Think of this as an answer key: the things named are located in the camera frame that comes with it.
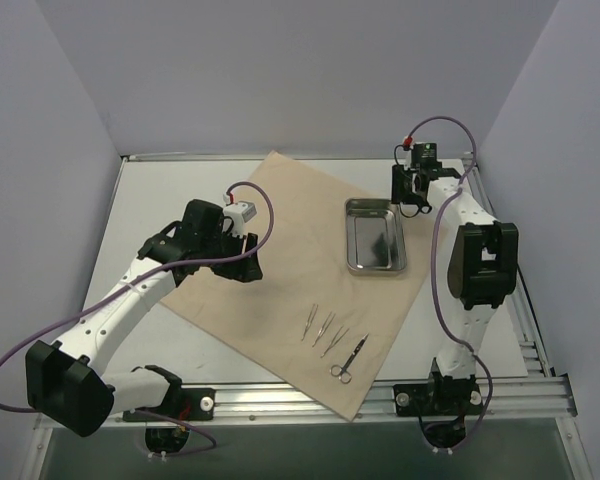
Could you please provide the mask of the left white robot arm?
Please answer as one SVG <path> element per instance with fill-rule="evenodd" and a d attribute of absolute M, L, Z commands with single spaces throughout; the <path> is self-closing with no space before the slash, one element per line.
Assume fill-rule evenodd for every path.
<path fill-rule="evenodd" d="M 27 396 L 36 411 L 87 437 L 112 414 L 147 409 L 170 419 L 182 408 L 182 380 L 156 365 L 109 374 L 110 360 L 140 320 L 200 267 L 241 283 L 263 274 L 258 237 L 244 227 L 256 215 L 248 201 L 218 206 L 190 201 L 182 219 L 147 239 L 110 291 L 112 301 L 53 343 L 36 341 L 25 356 Z"/>

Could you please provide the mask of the steel tweezers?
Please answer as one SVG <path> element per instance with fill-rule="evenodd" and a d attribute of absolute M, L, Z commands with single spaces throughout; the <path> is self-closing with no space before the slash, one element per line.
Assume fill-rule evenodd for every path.
<path fill-rule="evenodd" d="M 312 343 L 312 346 L 315 347 L 317 345 L 317 343 L 321 340 L 321 338 L 324 336 L 324 334 L 326 333 L 326 331 L 329 329 L 331 323 L 333 322 L 334 318 L 335 318 L 336 314 L 331 311 L 327 317 L 325 318 L 324 322 L 322 323 L 321 327 L 318 330 L 318 333 Z"/>
<path fill-rule="evenodd" d="M 315 304 L 315 303 L 312 304 L 310 312 L 309 312 L 309 314 L 307 316 L 307 319 L 306 319 L 306 322 L 305 322 L 305 326 L 304 326 L 304 330 L 303 330 L 303 333 L 302 333 L 301 341 L 305 340 L 305 338 L 306 338 L 306 336 L 307 336 L 307 334 L 308 334 L 308 332 L 309 332 L 309 330 L 310 330 L 310 328 L 311 328 L 311 326 L 313 324 L 313 321 L 314 321 L 315 316 L 317 314 L 318 308 L 319 308 L 318 304 Z"/>
<path fill-rule="evenodd" d="M 320 355 L 321 358 L 324 358 L 348 333 L 349 329 L 341 326 L 338 331 L 334 334 L 331 341 L 329 342 L 326 349 Z"/>

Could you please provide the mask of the steel surgical scissors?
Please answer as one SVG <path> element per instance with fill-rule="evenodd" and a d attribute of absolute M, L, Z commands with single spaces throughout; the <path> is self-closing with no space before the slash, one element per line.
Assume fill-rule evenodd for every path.
<path fill-rule="evenodd" d="M 341 365 L 333 364 L 331 366 L 329 373 L 332 377 L 337 378 L 344 385 L 347 385 L 351 382 L 352 374 L 350 373 L 349 369 L 366 344 L 368 337 L 369 335 L 366 334 L 358 341 L 348 358 Z"/>

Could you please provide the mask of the steel instrument tray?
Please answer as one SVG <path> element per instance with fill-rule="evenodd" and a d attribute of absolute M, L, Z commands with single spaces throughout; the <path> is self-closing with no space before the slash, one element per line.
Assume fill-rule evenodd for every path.
<path fill-rule="evenodd" d="M 346 263 L 354 275 L 398 275 L 407 267 L 402 223 L 388 199 L 345 202 Z"/>

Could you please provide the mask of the beige wrapping cloth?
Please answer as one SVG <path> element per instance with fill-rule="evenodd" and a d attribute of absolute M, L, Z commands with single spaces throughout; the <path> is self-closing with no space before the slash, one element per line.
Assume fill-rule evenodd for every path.
<path fill-rule="evenodd" d="M 258 253 L 263 278 L 242 284 L 201 270 L 166 297 L 167 309 L 345 419 L 355 416 L 380 373 L 428 376 L 442 342 L 430 310 L 431 216 L 404 222 L 402 273 L 354 275 L 346 263 L 345 202 L 359 197 L 359 188 L 272 153 L 236 194 L 258 206 L 250 228 L 269 234 Z M 317 314 L 301 341 L 314 303 Z M 336 316 L 313 347 L 331 311 Z M 348 333 L 321 358 L 341 326 Z M 366 334 L 344 385 L 330 368 Z"/>

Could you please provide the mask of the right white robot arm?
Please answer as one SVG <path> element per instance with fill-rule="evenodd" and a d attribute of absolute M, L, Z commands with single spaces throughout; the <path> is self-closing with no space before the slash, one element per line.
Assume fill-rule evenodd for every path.
<path fill-rule="evenodd" d="M 480 206 L 464 177 L 438 160 L 437 145 L 405 138 L 398 148 L 411 154 L 392 167 L 391 203 L 413 206 L 418 214 L 436 212 L 430 257 L 434 312 L 445 343 L 434 357 L 424 400 L 435 412 L 449 411 L 475 391 L 476 370 L 489 322 L 516 287 L 519 231 Z M 456 235 L 446 285 L 456 300 L 452 319 L 443 318 L 437 281 L 439 232 L 443 224 Z"/>

